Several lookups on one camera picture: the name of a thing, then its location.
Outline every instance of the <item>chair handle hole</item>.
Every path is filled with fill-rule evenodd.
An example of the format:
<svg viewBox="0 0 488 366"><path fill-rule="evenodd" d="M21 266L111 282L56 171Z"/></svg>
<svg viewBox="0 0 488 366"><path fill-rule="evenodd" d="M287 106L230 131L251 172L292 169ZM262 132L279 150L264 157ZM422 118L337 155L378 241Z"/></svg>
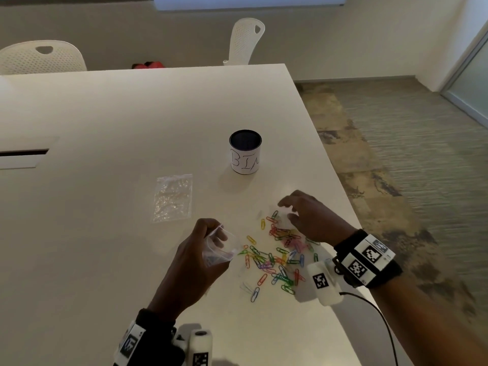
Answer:
<svg viewBox="0 0 488 366"><path fill-rule="evenodd" d="M38 46L36 47L36 50L38 53L48 55L53 52L54 48L52 46Z"/></svg>

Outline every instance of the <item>white chair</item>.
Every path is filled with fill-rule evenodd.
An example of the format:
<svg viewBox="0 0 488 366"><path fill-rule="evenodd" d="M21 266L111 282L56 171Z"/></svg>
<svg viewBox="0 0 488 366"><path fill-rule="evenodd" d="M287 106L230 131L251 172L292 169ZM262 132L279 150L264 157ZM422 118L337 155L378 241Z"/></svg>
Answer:
<svg viewBox="0 0 488 366"><path fill-rule="evenodd" d="M16 43L0 50L0 75L86 71L82 53L64 41Z"/></svg>
<svg viewBox="0 0 488 366"><path fill-rule="evenodd" d="M229 60L224 65L247 65L259 39L265 32L265 25L258 19L238 20L230 37Z"/></svg>

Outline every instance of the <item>person's right arm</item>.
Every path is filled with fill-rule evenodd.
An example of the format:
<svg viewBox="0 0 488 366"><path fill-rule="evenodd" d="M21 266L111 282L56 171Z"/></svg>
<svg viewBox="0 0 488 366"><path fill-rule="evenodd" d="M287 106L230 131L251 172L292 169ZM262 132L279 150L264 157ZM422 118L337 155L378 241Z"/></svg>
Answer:
<svg viewBox="0 0 488 366"><path fill-rule="evenodd" d="M288 215L291 223L314 241L335 246L356 231L321 202L299 190L285 196L278 206L292 206L299 215ZM488 365L485 344L405 274L370 292L416 366Z"/></svg>

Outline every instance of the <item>table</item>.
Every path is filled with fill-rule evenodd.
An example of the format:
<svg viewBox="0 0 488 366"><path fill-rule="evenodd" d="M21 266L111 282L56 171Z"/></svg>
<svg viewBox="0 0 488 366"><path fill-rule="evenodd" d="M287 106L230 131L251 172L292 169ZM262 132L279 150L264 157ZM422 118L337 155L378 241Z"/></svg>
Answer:
<svg viewBox="0 0 488 366"><path fill-rule="evenodd" d="M264 240L260 218L299 188L359 227L283 64L3 76L0 121L0 150L49 148L36 168L0 171L8 364L111 364L199 217ZM242 128L263 138L251 176L230 168ZM151 224L156 178L182 174L191 219ZM220 365L359 365L331 308L270 285L251 303L239 264L177 322L210 328Z"/></svg>

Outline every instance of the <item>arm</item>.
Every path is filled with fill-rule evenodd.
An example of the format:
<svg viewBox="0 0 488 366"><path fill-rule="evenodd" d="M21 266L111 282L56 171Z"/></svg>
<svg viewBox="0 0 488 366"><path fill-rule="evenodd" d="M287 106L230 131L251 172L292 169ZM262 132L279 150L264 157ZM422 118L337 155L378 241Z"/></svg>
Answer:
<svg viewBox="0 0 488 366"><path fill-rule="evenodd" d="M291 223L315 241L336 246L356 231L314 197L298 190L278 206L293 206L299 215L288 215ZM416 366L488 364L483 343L405 275L371 289L371 294Z"/></svg>
<svg viewBox="0 0 488 366"><path fill-rule="evenodd" d="M135 347L128 366L180 366L184 362L185 353L171 343L176 331L175 321L229 267L229 262L206 267L202 257L205 236L219 225L213 219L199 219L193 232L178 247L149 306L139 311L136 324L146 332Z"/></svg>

